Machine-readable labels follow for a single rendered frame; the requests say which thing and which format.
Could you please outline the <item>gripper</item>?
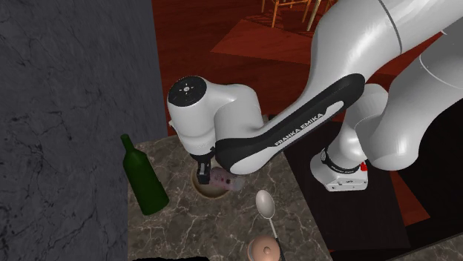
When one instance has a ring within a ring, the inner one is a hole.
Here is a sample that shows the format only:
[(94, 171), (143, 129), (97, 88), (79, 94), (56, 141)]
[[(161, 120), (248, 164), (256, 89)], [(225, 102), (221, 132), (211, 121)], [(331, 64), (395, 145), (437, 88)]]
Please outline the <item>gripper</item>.
[(201, 185), (210, 183), (211, 159), (214, 157), (214, 151), (210, 151), (204, 155), (194, 155), (191, 157), (198, 162), (197, 181)]

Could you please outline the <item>tan round bowl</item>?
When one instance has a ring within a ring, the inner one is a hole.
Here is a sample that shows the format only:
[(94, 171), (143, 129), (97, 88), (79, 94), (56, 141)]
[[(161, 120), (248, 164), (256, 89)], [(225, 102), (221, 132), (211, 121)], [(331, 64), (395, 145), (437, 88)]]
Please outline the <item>tan round bowl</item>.
[(211, 171), (210, 173), (209, 184), (204, 185), (199, 183), (196, 169), (191, 172), (190, 180), (193, 189), (206, 199), (220, 199), (229, 192), (229, 190), (225, 189), (225, 187), (220, 184), (222, 178), (220, 178), (215, 171)]

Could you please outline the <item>dark green glass bottle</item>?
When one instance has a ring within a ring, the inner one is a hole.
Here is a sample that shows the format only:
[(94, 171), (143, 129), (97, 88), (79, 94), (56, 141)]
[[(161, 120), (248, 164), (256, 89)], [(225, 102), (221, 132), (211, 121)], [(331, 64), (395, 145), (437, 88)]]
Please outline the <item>dark green glass bottle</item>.
[(128, 134), (120, 139), (125, 148), (122, 165), (142, 214), (149, 216), (161, 211), (169, 198), (147, 155), (134, 147)]

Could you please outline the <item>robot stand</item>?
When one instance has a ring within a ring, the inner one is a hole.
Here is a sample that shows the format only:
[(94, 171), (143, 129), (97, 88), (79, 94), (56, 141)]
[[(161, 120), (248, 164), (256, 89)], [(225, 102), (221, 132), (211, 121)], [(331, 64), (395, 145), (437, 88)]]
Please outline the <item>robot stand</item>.
[(410, 167), (368, 165), (363, 191), (329, 192), (310, 171), (311, 157), (335, 138), (342, 118), (284, 152), (335, 261), (381, 261), (463, 233), (463, 100), (426, 130)]

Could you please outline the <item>wooden chair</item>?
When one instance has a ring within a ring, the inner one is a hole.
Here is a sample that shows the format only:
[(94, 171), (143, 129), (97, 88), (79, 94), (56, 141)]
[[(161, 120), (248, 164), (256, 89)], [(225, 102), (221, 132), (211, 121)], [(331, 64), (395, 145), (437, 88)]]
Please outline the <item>wooden chair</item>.
[(337, 2), (338, 0), (262, 0), (261, 13), (249, 17), (249, 20), (295, 33), (312, 33), (321, 17)]

